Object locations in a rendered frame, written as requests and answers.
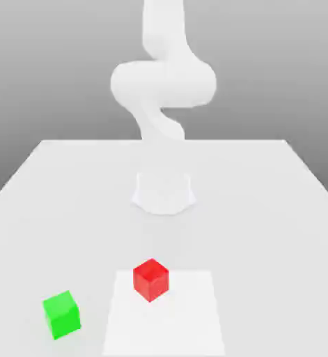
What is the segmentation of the small green cube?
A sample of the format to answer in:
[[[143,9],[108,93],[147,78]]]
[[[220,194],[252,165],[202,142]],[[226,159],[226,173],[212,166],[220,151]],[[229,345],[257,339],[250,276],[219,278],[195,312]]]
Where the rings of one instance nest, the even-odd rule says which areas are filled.
[[[69,290],[45,299],[42,307],[54,340],[81,328],[79,307]]]

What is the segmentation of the small red cube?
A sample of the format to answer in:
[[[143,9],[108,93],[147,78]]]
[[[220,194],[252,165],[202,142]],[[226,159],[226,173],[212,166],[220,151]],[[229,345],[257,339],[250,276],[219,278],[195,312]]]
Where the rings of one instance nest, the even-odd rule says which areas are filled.
[[[133,286],[150,303],[169,290],[169,270],[151,258],[133,269]]]

